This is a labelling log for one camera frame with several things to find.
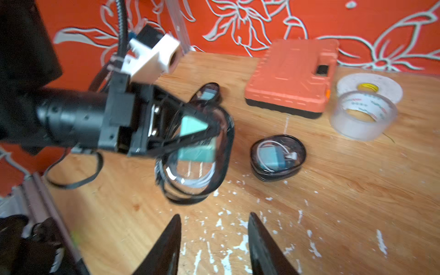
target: black ribbon cable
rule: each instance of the black ribbon cable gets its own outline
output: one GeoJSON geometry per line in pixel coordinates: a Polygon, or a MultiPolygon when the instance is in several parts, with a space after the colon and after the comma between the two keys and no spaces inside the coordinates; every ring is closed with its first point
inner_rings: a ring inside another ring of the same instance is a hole
{"type": "Polygon", "coordinates": [[[91,175],[90,177],[84,179],[84,180],[80,180],[78,182],[75,183],[70,183],[70,184],[60,184],[60,183],[56,183],[52,180],[49,179],[48,177],[48,173],[49,171],[58,163],[60,163],[61,161],[63,161],[63,159],[66,157],[67,155],[67,149],[64,150],[63,155],[61,156],[61,158],[59,160],[57,160],[54,164],[52,164],[51,166],[49,166],[46,171],[43,174],[43,177],[46,179],[46,181],[56,187],[56,188],[60,188],[60,189],[65,189],[65,190],[71,190],[71,189],[76,189],[78,187],[81,187],[85,184],[88,184],[89,182],[93,181],[96,179],[96,177],[98,176],[99,172],[101,172],[101,169],[104,166],[104,158],[103,156],[99,153],[99,152],[92,152],[91,154],[94,154],[96,156],[96,160],[97,160],[97,165],[96,165],[96,172],[91,175]]]}
{"type": "Polygon", "coordinates": [[[216,166],[213,173],[212,178],[210,179],[206,188],[200,192],[199,194],[194,194],[190,192],[186,192],[181,190],[178,186],[176,186],[172,181],[169,180],[165,171],[164,164],[169,161],[176,161],[175,153],[164,155],[157,159],[156,166],[154,168],[156,175],[156,183],[162,189],[165,197],[171,201],[172,203],[178,205],[192,205],[198,202],[205,200],[209,194],[217,190],[218,187],[222,184],[227,169],[229,166],[229,160],[232,151],[232,143],[234,141],[235,129],[234,129],[234,121],[231,116],[226,112],[225,109],[220,107],[218,103],[221,101],[220,95],[220,86],[217,83],[211,82],[203,85],[191,98],[190,103],[198,106],[200,108],[206,109],[208,113],[213,114],[214,111],[220,111],[224,116],[225,121],[223,123],[226,126],[225,137],[222,138],[223,143],[220,145],[221,154],[216,154],[216,166]],[[209,92],[212,95],[208,100],[203,98],[203,93],[209,92]]]}

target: white floral outline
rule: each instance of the white floral outline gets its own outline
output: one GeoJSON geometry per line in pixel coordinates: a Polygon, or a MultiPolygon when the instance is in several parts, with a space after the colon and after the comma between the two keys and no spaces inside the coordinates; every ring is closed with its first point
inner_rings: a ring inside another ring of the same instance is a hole
{"type": "Polygon", "coordinates": [[[20,172],[22,172],[25,175],[25,179],[27,179],[28,177],[31,176],[30,172],[24,168],[23,166],[21,166],[20,164],[18,164],[12,157],[11,157],[12,153],[6,151],[2,146],[0,146],[0,160],[2,158],[4,158],[6,160],[7,163],[9,163],[10,166],[16,168],[17,170],[19,170],[20,172]]]}
{"type": "Polygon", "coordinates": [[[191,23],[194,23],[196,20],[195,20],[193,14],[192,14],[191,7],[188,4],[188,0],[182,0],[182,2],[183,2],[183,7],[185,8],[189,18],[185,15],[185,13],[182,10],[180,10],[181,14],[183,15],[183,17],[186,20],[188,20],[191,23]]]}
{"type": "MultiPolygon", "coordinates": [[[[440,49],[434,50],[427,54],[414,54],[410,53],[411,50],[414,48],[418,41],[418,37],[420,35],[420,30],[423,25],[428,25],[436,22],[438,20],[438,17],[434,14],[434,11],[440,7],[440,1],[435,3],[429,10],[422,11],[422,12],[416,12],[414,14],[411,14],[401,20],[399,20],[397,23],[393,24],[391,27],[389,27],[386,31],[384,31],[377,39],[376,41],[371,44],[369,41],[362,37],[358,36],[343,36],[343,35],[325,35],[317,37],[316,39],[340,39],[340,40],[353,40],[363,43],[365,46],[367,46],[370,50],[371,55],[371,61],[370,62],[359,62],[359,63],[348,63],[343,62],[341,60],[338,60],[338,63],[343,66],[350,66],[350,67],[361,67],[364,69],[373,69],[373,70],[384,70],[384,71],[396,71],[399,72],[400,69],[397,68],[395,65],[403,65],[411,70],[423,70],[422,67],[416,67],[409,63],[408,61],[404,59],[410,59],[410,58],[424,58],[424,59],[430,59],[430,60],[438,60],[440,61],[440,56],[437,56],[437,54],[440,53],[440,49]],[[415,18],[422,18],[425,17],[427,20],[420,20],[420,21],[413,21],[415,18]],[[390,43],[390,40],[383,41],[383,39],[393,30],[400,28],[400,27],[408,27],[412,26],[414,28],[412,32],[412,36],[410,39],[409,44],[405,49],[403,45],[400,45],[398,48],[396,48],[391,54],[388,56],[385,56],[385,50],[390,43]],[[385,63],[384,65],[378,65],[378,62],[385,63]]],[[[359,59],[360,56],[350,54],[341,48],[339,49],[339,52],[342,55],[359,59]]]]}
{"type": "MultiPolygon", "coordinates": [[[[115,0],[107,0],[105,5],[101,5],[99,9],[99,14],[101,16],[101,20],[108,27],[110,32],[105,32],[98,28],[91,29],[82,29],[77,27],[67,27],[59,30],[53,39],[54,44],[59,44],[63,42],[80,42],[84,44],[89,44],[98,48],[103,48],[103,52],[100,56],[100,62],[103,66],[105,64],[106,55],[117,47],[118,33],[114,26],[112,26],[106,19],[106,16],[114,17],[115,14],[111,8],[111,5],[115,2],[115,0]],[[113,41],[110,44],[104,43],[104,41],[113,41]]],[[[161,13],[164,7],[164,0],[160,0],[157,4],[154,0],[151,0],[154,8],[153,13],[157,16],[157,22],[151,21],[146,17],[141,17],[139,10],[139,0],[134,0],[134,8],[136,13],[137,23],[133,23],[133,13],[131,10],[132,0],[126,1],[127,6],[127,23],[129,32],[139,33],[141,29],[146,25],[152,25],[155,29],[161,31],[162,33],[166,33],[164,28],[161,26],[161,13]]]]}
{"type": "Polygon", "coordinates": [[[219,37],[225,35],[228,32],[229,28],[231,28],[231,37],[234,43],[236,45],[240,45],[244,47],[244,49],[249,54],[249,56],[252,56],[250,51],[262,51],[269,49],[269,46],[272,44],[272,42],[270,41],[270,39],[266,34],[266,28],[264,23],[271,22],[273,16],[280,13],[283,9],[286,9],[288,15],[283,20],[283,23],[287,26],[284,39],[286,39],[289,36],[289,33],[293,27],[301,28],[304,32],[304,38],[308,39],[308,33],[304,23],[298,17],[292,16],[291,14],[289,0],[279,0],[279,1],[271,0],[268,2],[264,2],[263,0],[257,0],[258,2],[261,2],[264,8],[263,15],[257,12],[254,8],[248,6],[253,1],[254,0],[237,0],[235,2],[232,2],[227,0],[206,0],[209,9],[215,16],[218,17],[218,19],[214,24],[214,27],[210,30],[209,33],[204,35],[203,38],[209,42],[216,41],[219,37]],[[225,11],[225,13],[224,14],[216,13],[213,7],[211,6],[210,2],[216,4],[217,8],[222,11],[225,11]],[[269,13],[267,7],[268,5],[278,5],[279,7],[275,11],[269,13]],[[241,16],[240,10],[246,13],[244,17],[241,16]],[[258,22],[260,23],[262,29],[262,36],[266,40],[265,42],[262,41],[263,38],[258,37],[257,30],[254,27],[253,20],[255,20],[256,23],[258,22]],[[236,28],[240,29],[241,23],[249,24],[249,42],[247,44],[244,44],[242,42],[242,38],[240,36],[237,39],[235,39],[234,36],[236,28]],[[257,43],[260,44],[257,47],[253,46],[254,38],[257,41],[257,43]]]}

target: black cable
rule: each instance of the black cable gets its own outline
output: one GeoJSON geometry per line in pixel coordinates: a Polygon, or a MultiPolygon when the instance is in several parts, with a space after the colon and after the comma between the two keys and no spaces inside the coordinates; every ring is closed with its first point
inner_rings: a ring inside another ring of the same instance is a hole
{"type": "Polygon", "coordinates": [[[54,182],[54,181],[52,181],[52,180],[49,179],[49,177],[48,177],[48,173],[49,173],[49,171],[50,171],[55,165],[57,165],[58,163],[60,163],[60,162],[66,157],[66,155],[67,155],[67,148],[64,150],[64,153],[62,154],[62,156],[60,157],[60,159],[57,160],[54,164],[52,164],[51,166],[49,166],[49,167],[46,169],[46,171],[45,171],[44,174],[43,174],[43,177],[46,179],[46,181],[47,181],[50,185],[52,185],[52,186],[54,186],[54,187],[56,187],[56,188],[65,189],[65,190],[76,189],[76,188],[81,187],[81,186],[83,186],[83,185],[85,185],[85,184],[88,184],[89,182],[91,182],[91,181],[93,181],[94,179],[96,179],[96,177],[98,176],[99,172],[101,171],[101,169],[102,169],[103,166],[104,166],[104,157],[103,157],[100,153],[98,153],[98,152],[93,152],[93,154],[96,156],[96,160],[98,161],[98,163],[97,163],[97,165],[96,165],[96,172],[95,172],[93,175],[91,175],[90,177],[88,177],[88,178],[86,178],[86,179],[84,179],[84,180],[80,180],[80,181],[78,181],[78,182],[70,183],[70,184],[59,184],[59,183],[56,183],[56,182],[54,182]]]}
{"type": "Polygon", "coordinates": [[[119,27],[119,41],[117,45],[117,55],[121,58],[127,53],[128,30],[127,30],[127,6],[125,0],[116,0],[117,20],[119,27]]]}
{"type": "MultiPolygon", "coordinates": [[[[118,27],[119,27],[119,39],[117,44],[117,56],[120,57],[120,60],[116,60],[114,63],[117,67],[122,67],[122,60],[127,54],[128,48],[128,27],[127,27],[127,6],[125,5],[125,0],[116,0],[117,7],[117,19],[118,19],[118,27]]],[[[108,61],[101,70],[97,73],[95,78],[93,78],[90,86],[88,87],[89,91],[97,92],[99,87],[101,87],[105,78],[107,77],[109,70],[108,66],[112,64],[111,61],[108,61]]]]}
{"type": "Polygon", "coordinates": [[[89,91],[97,92],[99,87],[101,87],[101,84],[104,82],[105,78],[107,77],[109,70],[108,66],[111,64],[111,61],[108,61],[104,66],[101,68],[101,70],[96,74],[95,78],[93,78],[92,82],[90,83],[90,86],[88,87],[89,91]]]}

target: white tape roll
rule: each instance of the white tape roll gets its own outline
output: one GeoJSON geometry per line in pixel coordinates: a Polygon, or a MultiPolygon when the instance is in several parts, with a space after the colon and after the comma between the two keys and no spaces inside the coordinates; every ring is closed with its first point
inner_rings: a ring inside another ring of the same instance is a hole
{"type": "Polygon", "coordinates": [[[330,124],[340,134],[361,141],[377,138],[397,116],[396,106],[386,97],[373,92],[354,91],[337,99],[330,124]],[[356,110],[370,115],[374,122],[352,117],[346,110],[356,110]]]}
{"type": "Polygon", "coordinates": [[[377,93],[382,95],[394,104],[397,104],[403,96],[402,87],[395,82],[393,79],[388,77],[383,77],[381,75],[372,73],[354,73],[349,74],[341,78],[337,83],[337,96],[360,90],[359,86],[369,86],[373,84],[374,89],[377,89],[377,93]]]}

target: white cable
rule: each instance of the white cable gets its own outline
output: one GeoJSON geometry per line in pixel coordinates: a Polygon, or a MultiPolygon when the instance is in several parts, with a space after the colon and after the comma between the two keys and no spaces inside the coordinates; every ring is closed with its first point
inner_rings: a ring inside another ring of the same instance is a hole
{"type": "Polygon", "coordinates": [[[258,147],[257,147],[257,158],[258,158],[258,161],[261,163],[261,166],[263,166],[264,169],[266,169],[266,170],[268,170],[268,171],[270,171],[270,172],[275,172],[274,170],[270,169],[270,168],[269,168],[269,167],[263,162],[263,160],[261,159],[261,156],[260,156],[260,148],[261,148],[264,144],[266,144],[266,143],[275,143],[275,144],[278,144],[279,146],[281,146],[281,148],[284,149],[284,151],[286,151],[286,153],[287,153],[287,157],[288,157],[288,158],[296,160],[296,158],[297,158],[297,153],[296,153],[296,152],[291,153],[289,150],[287,150],[287,148],[286,148],[284,145],[282,145],[282,144],[279,143],[278,141],[274,141],[274,140],[265,140],[265,141],[261,142],[261,143],[258,145],[258,147]]]}

